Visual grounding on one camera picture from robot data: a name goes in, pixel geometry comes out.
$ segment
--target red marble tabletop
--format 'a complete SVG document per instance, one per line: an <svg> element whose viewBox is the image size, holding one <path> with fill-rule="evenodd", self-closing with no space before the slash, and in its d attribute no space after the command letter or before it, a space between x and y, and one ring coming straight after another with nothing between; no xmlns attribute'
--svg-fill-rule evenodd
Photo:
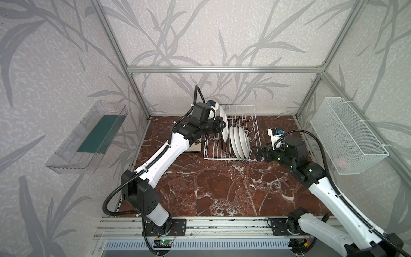
<svg viewBox="0 0 411 257"><path fill-rule="evenodd" d="M178 117L152 118L136 167L168 139ZM261 144L271 142L268 128L297 129L292 116L258 116ZM284 216L303 207L314 215L329 210L277 163L205 160L203 152L184 153L161 177L161 204L177 216ZM123 201L120 211L133 209Z"/></svg>

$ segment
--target green mat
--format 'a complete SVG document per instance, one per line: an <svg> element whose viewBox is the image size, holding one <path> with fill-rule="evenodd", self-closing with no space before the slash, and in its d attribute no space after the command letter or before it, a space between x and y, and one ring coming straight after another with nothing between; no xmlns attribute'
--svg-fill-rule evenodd
<svg viewBox="0 0 411 257"><path fill-rule="evenodd" d="M105 154L125 119L125 115L103 115L77 152Z"/></svg>

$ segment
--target plate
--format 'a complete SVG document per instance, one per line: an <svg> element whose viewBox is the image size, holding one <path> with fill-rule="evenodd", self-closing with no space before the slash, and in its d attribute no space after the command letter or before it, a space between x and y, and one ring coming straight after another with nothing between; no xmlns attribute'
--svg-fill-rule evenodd
<svg viewBox="0 0 411 257"><path fill-rule="evenodd" d="M227 121L227 115L224 112L223 108L220 108L220 117L223 117L223 121L227 124L227 126L223 128L223 140L224 143L226 143L229 135L229 123Z"/></svg>
<svg viewBox="0 0 411 257"><path fill-rule="evenodd" d="M248 143L248 136L242 127L238 128L238 133L240 136L241 148L244 156L248 158L250 156L250 144Z"/></svg>
<svg viewBox="0 0 411 257"><path fill-rule="evenodd" d="M234 140L234 128L230 127L230 142L231 142L231 147L233 148L234 154L236 155L237 158L240 158L240 155L238 154L237 147L236 147L236 142Z"/></svg>
<svg viewBox="0 0 411 257"><path fill-rule="evenodd" d="M241 141L240 141L240 134L238 133L238 127L234 128L234 141L236 142L236 147L238 154L241 158L245 158L244 152L242 151Z"/></svg>

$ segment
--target patterned wallpaper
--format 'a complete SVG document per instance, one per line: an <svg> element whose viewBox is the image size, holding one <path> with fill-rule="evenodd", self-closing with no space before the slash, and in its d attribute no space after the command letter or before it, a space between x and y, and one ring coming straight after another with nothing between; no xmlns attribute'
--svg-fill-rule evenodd
<svg viewBox="0 0 411 257"><path fill-rule="evenodd" d="M324 61L355 0L101 2L128 65L315 66ZM294 114L314 75L134 77L153 114L185 113L179 103L191 103L197 83L219 103Z"/></svg>
<svg viewBox="0 0 411 257"><path fill-rule="evenodd" d="M327 70L409 164L410 4L401 0L369 1ZM320 84L299 118L305 128L311 129L307 121L323 97L333 96L326 86ZM325 91L329 92L319 98ZM335 179L364 214L387 232L397 233L406 251L411 252L411 189L387 160L359 175L335 173Z"/></svg>
<svg viewBox="0 0 411 257"><path fill-rule="evenodd" d="M87 1L1 1L0 26L0 256L84 256L147 120ZM129 110L97 171L46 168L97 99Z"/></svg>

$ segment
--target white wire mesh basket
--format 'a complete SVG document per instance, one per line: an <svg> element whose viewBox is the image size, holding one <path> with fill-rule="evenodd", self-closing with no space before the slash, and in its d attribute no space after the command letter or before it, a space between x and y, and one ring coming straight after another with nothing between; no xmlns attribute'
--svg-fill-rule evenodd
<svg viewBox="0 0 411 257"><path fill-rule="evenodd" d="M227 115L228 128L241 126L247 135L250 146L261 145L254 105L220 104L219 108L222 108ZM231 146L230 136L228 136L227 142L224 142L222 133L210 136L204 144L204 159L206 160L256 161L251 156L250 152L250 155L245 158L237 158Z"/></svg>
<svg viewBox="0 0 411 257"><path fill-rule="evenodd" d="M341 97L326 97L311 124L340 175L360 174L388 156L384 145Z"/></svg>

